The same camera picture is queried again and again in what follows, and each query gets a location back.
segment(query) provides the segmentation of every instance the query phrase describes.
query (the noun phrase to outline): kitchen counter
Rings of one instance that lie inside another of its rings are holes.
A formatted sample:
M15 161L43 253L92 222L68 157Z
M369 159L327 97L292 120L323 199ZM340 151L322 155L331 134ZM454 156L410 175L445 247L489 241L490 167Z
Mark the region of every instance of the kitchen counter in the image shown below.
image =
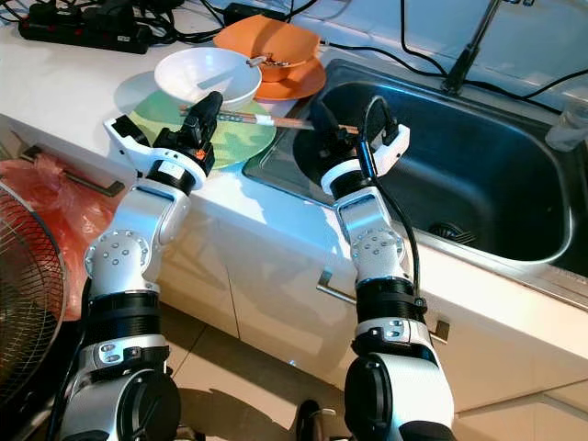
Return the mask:
M215 27L201 7L190 8L176 14L180 28L197 31ZM105 182L116 177L128 184L134 172L113 148L102 121L130 113L155 91L153 68L157 62L186 47L175 43L134 55L26 41L15 27L0 28L0 125L7 124L27 144L50 146L91 175L101 173ZM322 51L323 63L336 57L360 60L411 81L438 84L436 79L415 78L391 62L333 49ZM542 110L481 91L467 91L466 96L530 118L555 120ZM293 102L262 104L272 114L283 116ZM195 209L239 222L258 233L296 237L330 253L344 250L349 259L330 209L256 183L243 176L242 166L213 172L205 187L192 195ZM104 170L110 176L103 175ZM324 234L325 229L334 233ZM582 338L588 329L587 312L429 247L420 246L420 252L422 287L432 306L442 303L446 309L466 309L481 325L497 322L505 331L516 330L532 341L588 360L588 344Z

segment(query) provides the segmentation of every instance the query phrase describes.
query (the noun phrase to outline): tiled floor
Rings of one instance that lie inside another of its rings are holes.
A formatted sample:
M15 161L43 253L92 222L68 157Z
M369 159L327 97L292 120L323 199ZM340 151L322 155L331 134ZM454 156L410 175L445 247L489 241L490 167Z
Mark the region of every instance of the tiled floor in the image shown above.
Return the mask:
M182 420L207 439L291 441L297 406L308 398L337 411L325 417L328 434L347 434L337 388L172 308L164 308L163 327Z

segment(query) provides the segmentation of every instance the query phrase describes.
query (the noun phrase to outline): orange bowl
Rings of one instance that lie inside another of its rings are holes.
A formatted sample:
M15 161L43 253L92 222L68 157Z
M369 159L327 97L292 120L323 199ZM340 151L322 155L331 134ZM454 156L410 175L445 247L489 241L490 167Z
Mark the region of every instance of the orange bowl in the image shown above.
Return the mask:
M283 80L293 67L314 58L320 42L314 32L264 16L233 23L214 38L219 48L237 51L249 58L265 55L275 62L288 63L288 66L260 64L266 82Z

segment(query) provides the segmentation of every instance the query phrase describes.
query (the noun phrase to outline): fan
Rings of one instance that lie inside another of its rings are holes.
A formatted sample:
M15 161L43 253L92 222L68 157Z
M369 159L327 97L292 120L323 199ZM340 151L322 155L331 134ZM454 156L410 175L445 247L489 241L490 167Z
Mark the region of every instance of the fan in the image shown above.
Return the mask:
M0 183L0 410L34 374L59 331L62 269L40 217Z

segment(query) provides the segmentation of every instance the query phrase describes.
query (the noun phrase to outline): stainless steel sink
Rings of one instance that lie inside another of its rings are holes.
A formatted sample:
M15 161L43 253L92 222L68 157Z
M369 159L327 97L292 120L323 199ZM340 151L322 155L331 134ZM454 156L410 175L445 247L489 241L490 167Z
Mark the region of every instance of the stainless steel sink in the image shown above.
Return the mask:
M331 62L327 75L317 98L340 123L360 124L363 108L377 94L411 128L409 150L382 182L420 230L421 243L551 294L554 288L585 293L588 279L574 276L560 283L554 279L561 271L549 275L553 267L588 277L585 152L552 151L543 141L548 130L543 123L351 62ZM308 114L308 102L290 112L298 118ZM317 145L311 131L282 131L243 171L331 205L308 178ZM588 305L586 298L571 296Z

